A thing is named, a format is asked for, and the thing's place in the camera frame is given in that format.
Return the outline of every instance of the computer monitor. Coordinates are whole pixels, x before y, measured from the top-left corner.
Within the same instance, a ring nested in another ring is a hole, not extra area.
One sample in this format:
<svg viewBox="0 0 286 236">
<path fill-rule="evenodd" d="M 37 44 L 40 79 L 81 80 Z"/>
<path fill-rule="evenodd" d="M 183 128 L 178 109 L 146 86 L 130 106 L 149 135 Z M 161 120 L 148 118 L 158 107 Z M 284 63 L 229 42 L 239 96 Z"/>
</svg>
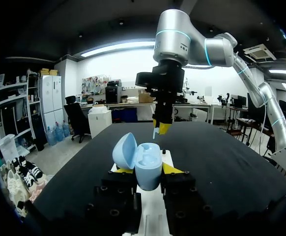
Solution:
<svg viewBox="0 0 286 236">
<path fill-rule="evenodd" d="M 245 107 L 247 105 L 247 98 L 246 97 L 238 95 L 238 99 L 241 100 L 242 106 Z"/>
</svg>

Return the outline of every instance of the office chair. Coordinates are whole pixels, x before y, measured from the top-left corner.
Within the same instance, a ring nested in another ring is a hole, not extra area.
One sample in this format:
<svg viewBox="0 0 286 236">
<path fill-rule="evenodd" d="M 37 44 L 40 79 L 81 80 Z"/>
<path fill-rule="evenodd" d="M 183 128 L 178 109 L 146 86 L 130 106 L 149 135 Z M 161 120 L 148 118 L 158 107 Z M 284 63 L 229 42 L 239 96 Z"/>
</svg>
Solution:
<svg viewBox="0 0 286 236">
<path fill-rule="evenodd" d="M 64 109 L 68 114 L 69 120 L 74 130 L 72 141 L 74 140 L 75 136 L 79 135 L 79 143 L 81 143 L 85 134 L 90 134 L 88 120 L 83 114 L 79 103 L 75 103 L 75 96 L 66 97 L 65 100 L 67 105 L 64 105 Z"/>
</svg>

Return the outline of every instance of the container lid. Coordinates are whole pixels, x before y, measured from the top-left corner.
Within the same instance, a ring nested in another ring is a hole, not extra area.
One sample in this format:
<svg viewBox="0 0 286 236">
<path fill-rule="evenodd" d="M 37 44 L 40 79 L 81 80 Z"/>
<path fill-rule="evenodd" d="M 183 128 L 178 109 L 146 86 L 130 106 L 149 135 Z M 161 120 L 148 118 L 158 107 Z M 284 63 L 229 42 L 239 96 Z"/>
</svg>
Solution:
<svg viewBox="0 0 286 236">
<path fill-rule="evenodd" d="M 2 139 L 0 139 L 0 146 L 2 146 L 3 144 L 8 144 L 11 140 L 14 140 L 14 137 L 14 134 L 8 134 L 4 136 Z"/>
<path fill-rule="evenodd" d="M 134 169 L 137 148 L 138 145 L 134 135 L 132 133 L 124 135 L 113 149 L 115 164 L 123 169 Z"/>
</svg>

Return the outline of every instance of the blue water jug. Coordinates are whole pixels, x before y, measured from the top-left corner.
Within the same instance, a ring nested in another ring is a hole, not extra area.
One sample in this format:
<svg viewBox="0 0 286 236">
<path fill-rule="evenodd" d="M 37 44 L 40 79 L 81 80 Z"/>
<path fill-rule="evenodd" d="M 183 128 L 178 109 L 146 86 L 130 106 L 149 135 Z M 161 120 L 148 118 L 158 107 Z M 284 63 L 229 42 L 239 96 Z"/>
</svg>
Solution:
<svg viewBox="0 0 286 236">
<path fill-rule="evenodd" d="M 62 129 L 63 129 L 64 136 L 65 136 L 65 137 L 68 137 L 68 136 L 70 135 L 69 124 L 66 123 L 65 121 L 63 121 Z"/>
<path fill-rule="evenodd" d="M 48 141 L 48 144 L 50 146 L 53 146 L 53 145 L 56 145 L 56 138 L 55 138 L 55 132 L 54 130 L 50 129 L 50 127 L 48 126 L 48 130 L 46 132 L 46 135 L 47 135 L 47 141 Z"/>
<path fill-rule="evenodd" d="M 63 129 L 58 122 L 56 122 L 55 134 L 57 142 L 61 142 L 64 139 Z"/>
</svg>

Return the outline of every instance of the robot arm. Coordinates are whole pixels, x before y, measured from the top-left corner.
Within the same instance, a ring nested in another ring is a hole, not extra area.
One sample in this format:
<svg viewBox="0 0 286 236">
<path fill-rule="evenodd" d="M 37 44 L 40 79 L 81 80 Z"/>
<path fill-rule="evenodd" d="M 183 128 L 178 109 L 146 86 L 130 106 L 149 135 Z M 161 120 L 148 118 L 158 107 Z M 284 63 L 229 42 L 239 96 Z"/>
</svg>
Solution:
<svg viewBox="0 0 286 236">
<path fill-rule="evenodd" d="M 256 107 L 266 105 L 273 127 L 277 152 L 272 158 L 286 170 L 286 120 L 270 86 L 257 86 L 253 75 L 242 58 L 234 54 L 237 41 L 229 33 L 205 38 L 192 25 L 183 11 L 164 11 L 159 19 L 153 58 L 159 63 L 152 73 L 137 74 L 136 85 L 146 87 L 157 101 L 153 114 L 154 133 L 165 134 L 172 124 L 172 105 L 183 87 L 186 64 L 231 67 L 247 87 Z"/>
</svg>

